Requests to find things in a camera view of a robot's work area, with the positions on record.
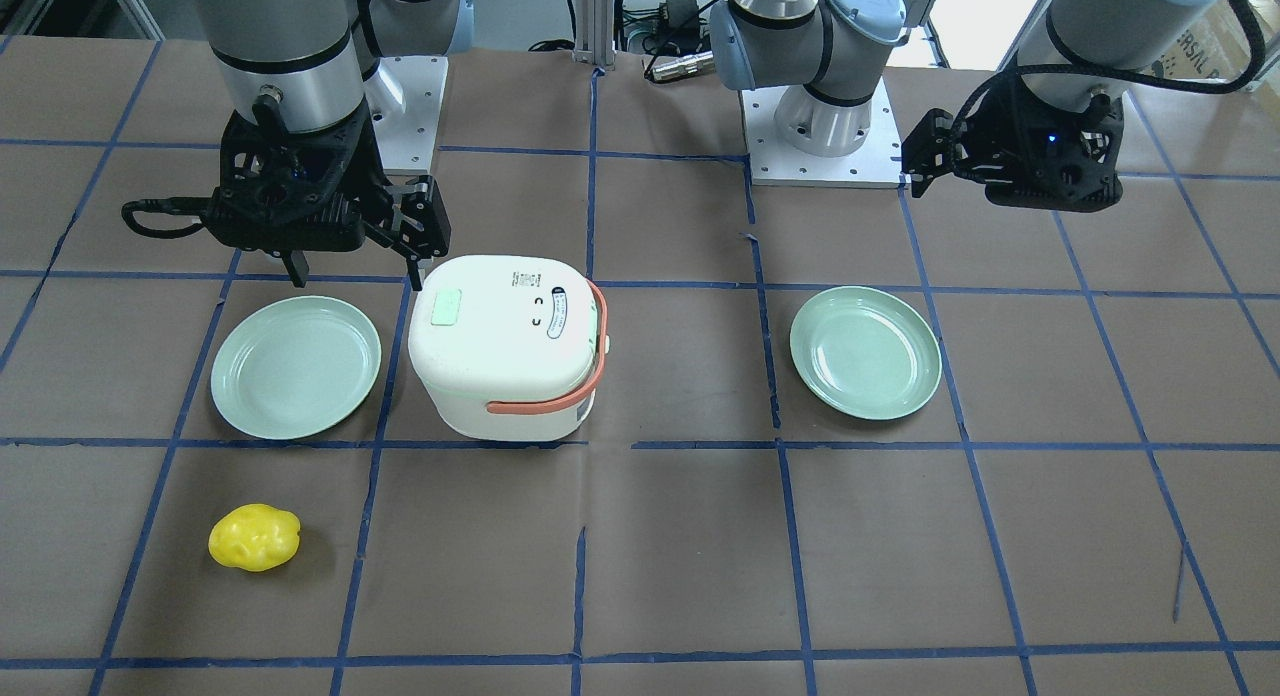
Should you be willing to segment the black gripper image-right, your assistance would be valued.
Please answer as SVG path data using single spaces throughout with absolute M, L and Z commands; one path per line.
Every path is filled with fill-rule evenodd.
M 1020 78 L 1005 78 L 974 113 L 929 109 L 901 145 L 901 171 L 913 198 L 937 178 L 982 184 L 997 207 L 1100 212 L 1123 198 L 1117 157 L 1123 99 L 1089 96 L 1080 113 L 1043 102 Z

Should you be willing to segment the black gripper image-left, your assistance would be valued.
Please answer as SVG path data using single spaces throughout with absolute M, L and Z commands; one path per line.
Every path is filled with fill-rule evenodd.
M 369 104 L 307 134 L 287 130 L 282 99 L 255 99 L 251 113 L 230 116 L 221 136 L 206 230 L 230 248 L 278 251 L 296 289 L 308 281 L 303 251 L 392 244 L 411 289 L 422 290 L 426 269 L 451 253 L 444 198 L 434 177 L 390 186 L 393 216 Z

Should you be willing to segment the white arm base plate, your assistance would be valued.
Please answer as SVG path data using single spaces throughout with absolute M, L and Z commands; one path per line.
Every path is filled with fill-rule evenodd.
M 741 91 L 742 128 L 748 145 L 751 182 L 755 186 L 864 187 L 896 189 L 901 186 L 901 137 L 890 102 L 887 84 L 878 82 L 860 146 L 847 155 L 803 152 L 785 139 L 774 113 L 785 87 Z
M 366 81 L 379 152 L 385 171 L 433 171 L 443 96 L 449 70 L 444 55 L 381 58 Z

